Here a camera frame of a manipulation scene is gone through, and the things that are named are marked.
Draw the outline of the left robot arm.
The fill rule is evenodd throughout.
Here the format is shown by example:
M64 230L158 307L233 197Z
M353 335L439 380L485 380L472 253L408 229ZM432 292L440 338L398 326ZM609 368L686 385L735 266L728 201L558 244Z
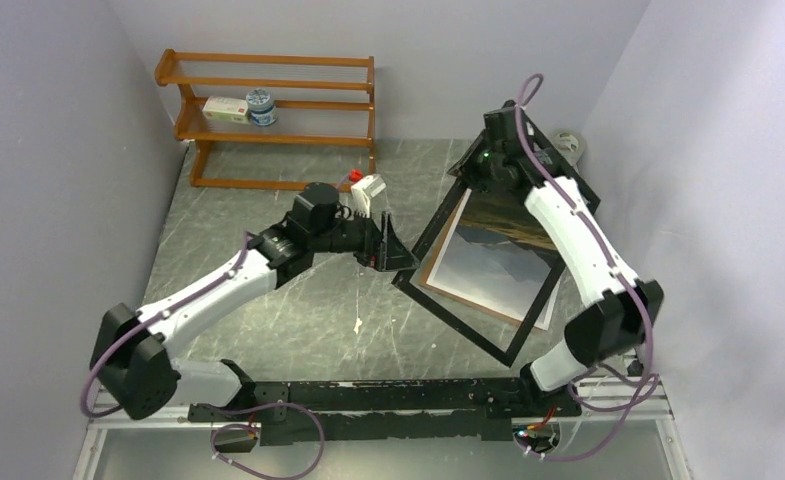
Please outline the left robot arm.
M101 418L124 411L132 420L167 406L198 404L230 420L254 407L256 384L235 362L182 361L183 347L225 316L310 269L318 253L350 254L379 272L414 270L418 258L395 234L391 216L374 221L351 211L336 187L310 183L283 219L245 232L226 263L166 298L103 314L80 394L81 412Z

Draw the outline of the landscape photo print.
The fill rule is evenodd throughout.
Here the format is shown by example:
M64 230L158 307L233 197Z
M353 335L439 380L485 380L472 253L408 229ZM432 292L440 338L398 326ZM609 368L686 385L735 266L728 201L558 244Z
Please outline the landscape photo print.
M542 291L534 327L550 327L556 294L546 280L561 260L545 230L507 195L468 189L429 246L417 285L463 317L475 310L519 325Z

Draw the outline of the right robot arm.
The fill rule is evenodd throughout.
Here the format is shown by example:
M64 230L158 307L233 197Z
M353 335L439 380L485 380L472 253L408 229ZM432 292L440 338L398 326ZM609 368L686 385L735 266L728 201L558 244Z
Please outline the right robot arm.
M521 371L521 408L540 415L556 391L603 361L638 346L653 364L653 326L664 300L660 284L643 281L616 252L596 222L581 183L563 170L551 147L536 149L541 133L522 107L508 100L484 115L484 128L452 172L474 191L523 210L553 242L570 271L583 309L562 340Z

